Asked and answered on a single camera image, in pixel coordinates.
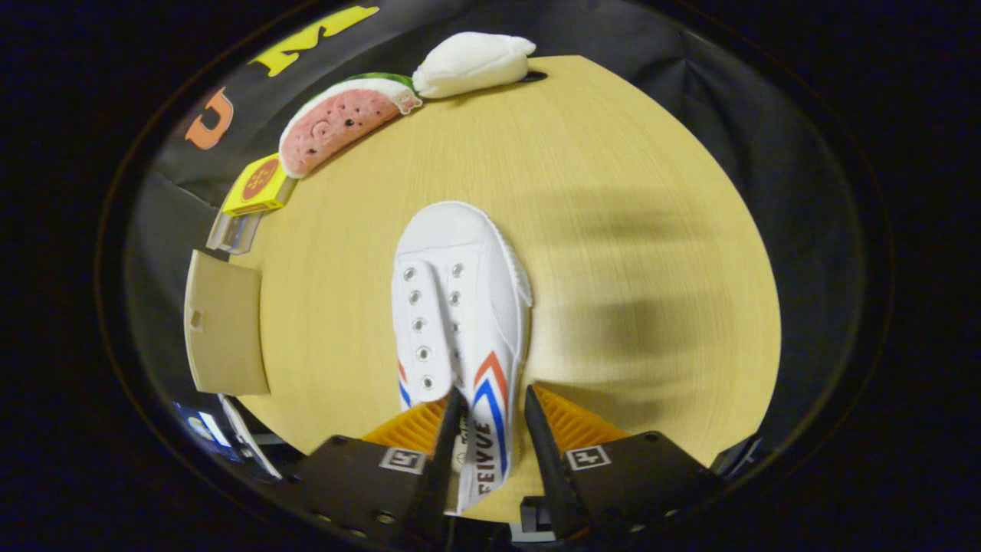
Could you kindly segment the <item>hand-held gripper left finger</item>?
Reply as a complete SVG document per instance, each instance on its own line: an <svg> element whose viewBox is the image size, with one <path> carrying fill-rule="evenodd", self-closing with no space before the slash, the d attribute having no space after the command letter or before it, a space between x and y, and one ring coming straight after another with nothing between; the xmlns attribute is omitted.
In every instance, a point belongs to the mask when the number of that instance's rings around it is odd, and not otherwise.
<svg viewBox="0 0 981 552"><path fill-rule="evenodd" d="M277 498L359 547L435 547L462 395L422 402L362 438L329 437L285 472Z"/></svg>

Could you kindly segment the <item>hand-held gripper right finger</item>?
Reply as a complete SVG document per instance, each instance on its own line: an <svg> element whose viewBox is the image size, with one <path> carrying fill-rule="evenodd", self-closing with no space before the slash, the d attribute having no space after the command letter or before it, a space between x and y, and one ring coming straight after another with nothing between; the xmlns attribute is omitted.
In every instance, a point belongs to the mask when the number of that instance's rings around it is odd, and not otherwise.
<svg viewBox="0 0 981 552"><path fill-rule="evenodd" d="M653 531L721 492L722 479L659 431L627 433L557 392L529 385L524 415L562 541Z"/></svg>

